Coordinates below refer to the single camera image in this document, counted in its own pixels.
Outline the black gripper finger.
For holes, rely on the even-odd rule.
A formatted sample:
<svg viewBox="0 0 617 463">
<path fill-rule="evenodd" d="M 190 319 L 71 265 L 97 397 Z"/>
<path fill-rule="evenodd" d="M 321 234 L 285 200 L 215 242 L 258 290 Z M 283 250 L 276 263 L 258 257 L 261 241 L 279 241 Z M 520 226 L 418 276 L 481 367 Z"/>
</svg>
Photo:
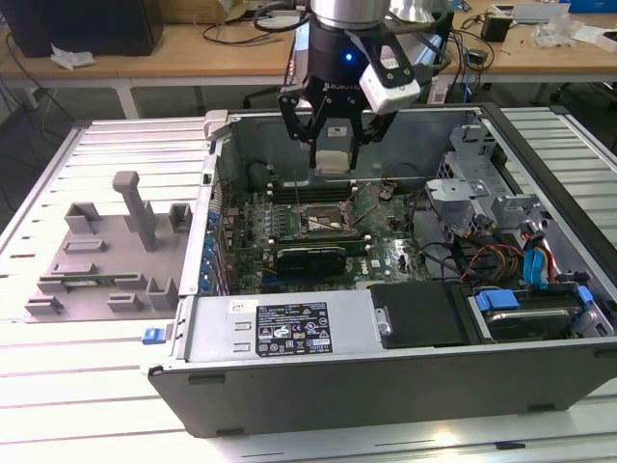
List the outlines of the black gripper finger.
<svg viewBox="0 0 617 463">
<path fill-rule="evenodd" d="M 308 102 L 311 109 L 307 124 L 302 124 L 296 113 L 296 108 L 301 99 Z M 280 93 L 278 97 L 282 118 L 289 137 L 308 146 L 308 165 L 311 169 L 316 168 L 317 140 L 326 120 L 331 116 L 333 102 L 334 98 L 330 92 L 319 94 L 307 90 L 289 90 Z"/>
<path fill-rule="evenodd" d="M 353 133 L 350 142 L 351 171 L 355 170 L 357 167 L 360 148 L 367 146 L 370 143 L 381 142 L 393 123 L 397 112 L 392 112 L 385 115 L 375 115 L 367 128 L 362 126 L 362 114 L 363 109 L 361 107 L 352 107 L 348 114 L 348 120 L 351 123 Z"/>
</svg>

